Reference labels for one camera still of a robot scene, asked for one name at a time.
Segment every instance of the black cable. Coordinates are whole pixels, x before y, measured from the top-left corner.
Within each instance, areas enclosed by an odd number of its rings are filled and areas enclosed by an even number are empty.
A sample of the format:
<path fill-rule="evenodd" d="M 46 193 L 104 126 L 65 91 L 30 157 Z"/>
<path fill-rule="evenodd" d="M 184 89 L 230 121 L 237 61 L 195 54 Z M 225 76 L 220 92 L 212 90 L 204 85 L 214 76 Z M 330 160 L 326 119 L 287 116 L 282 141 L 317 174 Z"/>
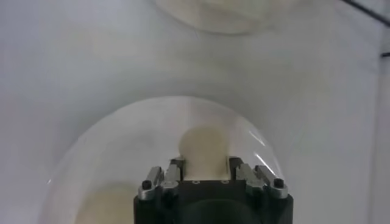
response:
<path fill-rule="evenodd" d="M 380 55 L 381 58 L 388 58 L 390 57 L 390 52 L 385 52 Z"/>
<path fill-rule="evenodd" d="M 390 19 L 365 7 L 364 5 L 360 4 L 360 3 L 357 3 L 353 0 L 341 0 L 343 2 L 345 2 L 346 4 L 354 7 L 355 9 L 365 13 L 367 16 L 370 16 L 371 18 L 375 19 L 376 21 L 382 23 L 383 25 L 385 25 L 387 28 L 390 28 Z M 390 52 L 385 52 L 385 53 L 382 53 L 380 55 L 381 58 L 387 58 L 387 57 L 390 57 Z"/>

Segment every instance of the transparent plastic dome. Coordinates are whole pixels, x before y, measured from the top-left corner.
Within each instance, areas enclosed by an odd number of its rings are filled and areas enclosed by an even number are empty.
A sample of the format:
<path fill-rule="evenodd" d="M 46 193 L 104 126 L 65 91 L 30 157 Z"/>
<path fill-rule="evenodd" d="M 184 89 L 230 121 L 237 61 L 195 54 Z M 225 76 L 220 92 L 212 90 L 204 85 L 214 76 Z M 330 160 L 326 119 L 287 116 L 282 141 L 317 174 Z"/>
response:
<path fill-rule="evenodd" d="M 180 155 L 182 136 L 204 125 L 225 133 L 230 156 L 282 177 L 272 148 L 238 113 L 195 97 L 151 98 L 119 109 L 78 139 L 50 182 L 40 223 L 74 223 L 86 195 L 108 184 L 125 183 L 135 196 L 151 167 L 166 169 Z"/>
<path fill-rule="evenodd" d="M 154 0 L 175 19 L 199 30 L 238 34 L 264 27 L 299 0 Z"/>

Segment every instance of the white table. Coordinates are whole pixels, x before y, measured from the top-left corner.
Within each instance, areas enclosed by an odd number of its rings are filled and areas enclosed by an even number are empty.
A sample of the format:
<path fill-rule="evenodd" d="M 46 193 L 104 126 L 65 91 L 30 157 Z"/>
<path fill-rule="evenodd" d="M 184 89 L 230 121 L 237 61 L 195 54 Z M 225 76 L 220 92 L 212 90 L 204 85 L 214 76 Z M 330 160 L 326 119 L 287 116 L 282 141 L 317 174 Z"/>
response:
<path fill-rule="evenodd" d="M 173 94 L 223 103 L 262 129 L 295 223 L 369 223 L 382 27 L 349 6 L 305 1 L 261 35 L 232 37 L 195 32 L 144 0 L 1 10 L 1 223 L 35 223 L 52 170 L 92 124 Z"/>

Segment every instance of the beige object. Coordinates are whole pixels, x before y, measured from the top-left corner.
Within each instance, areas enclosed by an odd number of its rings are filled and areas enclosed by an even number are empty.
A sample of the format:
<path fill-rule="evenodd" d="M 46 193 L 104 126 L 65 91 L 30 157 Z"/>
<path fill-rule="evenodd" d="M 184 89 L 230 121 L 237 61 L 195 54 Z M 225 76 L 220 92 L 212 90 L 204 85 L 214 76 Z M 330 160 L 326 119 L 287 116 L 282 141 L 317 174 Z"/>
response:
<path fill-rule="evenodd" d="M 174 18 L 215 33 L 251 32 L 299 0 L 155 0 Z"/>
<path fill-rule="evenodd" d="M 131 224 L 136 191 L 126 185 L 107 186 L 86 198 L 75 224 Z"/>
<path fill-rule="evenodd" d="M 228 142 L 214 127 L 196 127 L 180 140 L 180 155 L 185 158 L 186 180 L 228 180 Z"/>

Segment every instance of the black screw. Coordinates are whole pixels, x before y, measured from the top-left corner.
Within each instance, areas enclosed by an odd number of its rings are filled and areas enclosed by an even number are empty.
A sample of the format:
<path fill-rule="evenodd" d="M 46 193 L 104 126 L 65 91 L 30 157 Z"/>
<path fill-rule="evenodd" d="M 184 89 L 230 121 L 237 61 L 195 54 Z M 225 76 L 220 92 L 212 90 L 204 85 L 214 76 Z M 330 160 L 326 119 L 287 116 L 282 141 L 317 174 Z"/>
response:
<path fill-rule="evenodd" d="M 276 179 L 274 179 L 274 187 L 279 188 L 279 189 L 284 188 L 285 182 L 280 178 L 276 178 Z"/>
<path fill-rule="evenodd" d="M 152 189 L 152 182 L 150 180 L 142 181 L 142 190 L 150 190 Z"/>

